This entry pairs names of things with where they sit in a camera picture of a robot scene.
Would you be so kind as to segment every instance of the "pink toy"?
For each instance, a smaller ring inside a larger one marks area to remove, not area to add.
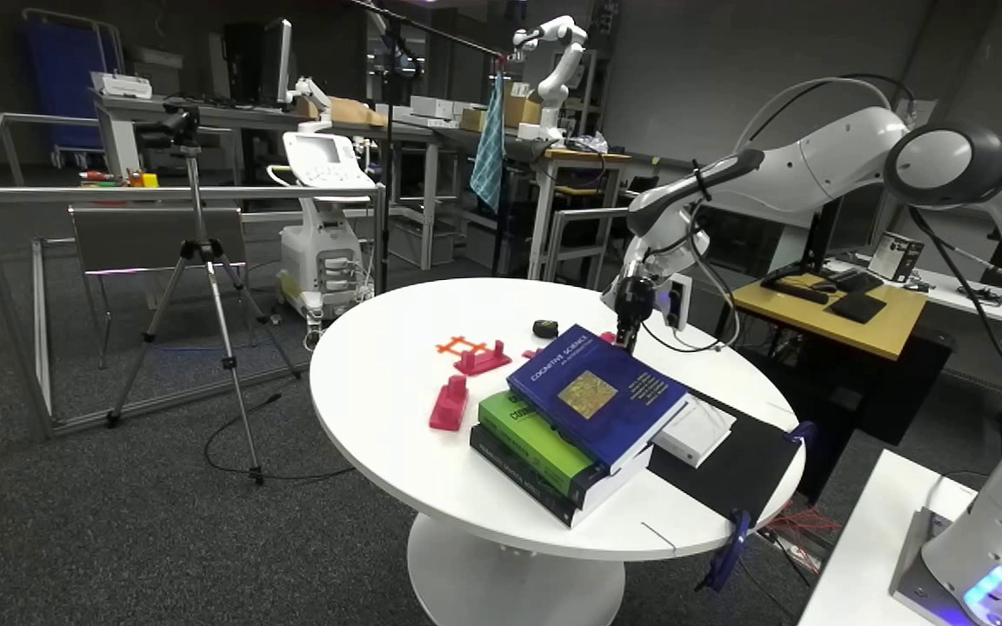
[[[503,343],[493,341],[493,351],[463,351],[461,361],[456,361],[456,370],[461,370],[463,375],[481,375],[481,372],[500,370],[500,365],[507,365],[507,361],[513,361],[513,359],[503,355]]]
[[[452,375],[432,408],[432,429],[438,430],[461,430],[463,429],[463,408],[466,408],[466,375]]]

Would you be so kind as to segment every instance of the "black book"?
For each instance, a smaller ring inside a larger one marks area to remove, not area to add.
[[[651,473],[731,517],[747,510],[750,526],[779,488],[798,440],[742,410],[731,436],[696,469],[672,453],[654,447]]]
[[[561,497],[534,466],[525,466],[490,429],[471,429],[471,447],[477,447],[490,466],[498,466],[513,482],[517,482],[534,499],[538,499],[564,526],[574,523],[574,505]]]

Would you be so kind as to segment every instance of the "tripod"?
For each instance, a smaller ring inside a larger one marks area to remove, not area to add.
[[[224,287],[219,287],[219,266],[230,275],[233,287],[242,295],[246,308],[253,312],[259,322],[269,322],[269,316],[261,312],[261,305],[253,301],[246,280],[238,278],[227,249],[219,239],[210,237],[210,227],[205,227],[205,207],[201,207],[201,185],[200,185],[200,147],[194,147],[194,135],[200,135],[200,108],[194,103],[167,103],[167,111],[174,111],[171,120],[165,120],[165,128],[171,132],[174,138],[174,154],[184,157],[184,168],[189,168],[189,188],[191,188],[191,213],[194,213],[194,239],[184,239],[182,249],[176,249],[176,263],[174,263],[174,275],[167,278],[165,285],[165,295],[153,308],[153,319],[143,333],[143,346],[132,361],[132,372],[118,393],[118,404],[108,410],[108,429],[116,429],[123,422],[123,408],[128,399],[128,389],[132,382],[139,380],[143,372],[143,361],[145,361],[145,346],[156,341],[156,328],[167,312],[167,301],[184,275],[189,263],[201,263],[210,272],[210,287],[211,287],[211,305],[215,305],[215,322],[219,322],[219,341],[224,341],[224,370],[230,372],[230,387],[233,387],[233,399],[238,399],[238,415],[241,415],[241,423],[242,423],[242,436],[246,436],[246,453],[251,453],[251,481],[261,488],[266,482],[266,469],[261,469],[261,460],[259,460],[259,446],[253,446],[253,430],[251,430],[251,415],[246,415],[246,395],[242,395],[242,387],[241,387],[241,375],[238,375],[238,355],[233,355],[233,341],[230,341],[230,328],[227,328],[227,308],[224,308]],[[283,355],[283,361],[289,365],[289,372],[299,380],[299,370],[289,361],[284,346],[269,333],[269,341],[274,343],[274,351]]]

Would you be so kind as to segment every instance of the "white round table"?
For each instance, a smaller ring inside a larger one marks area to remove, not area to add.
[[[594,626],[624,603],[625,559],[676,559],[711,553],[731,539],[731,523],[654,473],[632,476],[592,517],[567,528],[471,447],[477,399],[503,389],[503,375],[538,346],[534,319],[561,331],[617,328],[599,293],[517,280],[456,278],[384,293],[346,312],[317,343],[311,389],[332,440],[361,476],[418,510],[406,539],[406,575],[423,611],[441,626]],[[513,365],[471,375],[461,430],[429,429],[434,393],[456,375],[452,336],[503,341]],[[798,416],[784,393],[742,355],[676,355],[637,341],[637,359],[728,399],[775,429]],[[792,454],[762,517],[771,517],[798,481]]]

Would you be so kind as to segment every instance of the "table pedestal base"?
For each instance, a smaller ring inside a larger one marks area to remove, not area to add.
[[[625,594],[624,563],[503,548],[423,513],[406,578],[438,626],[608,626]]]

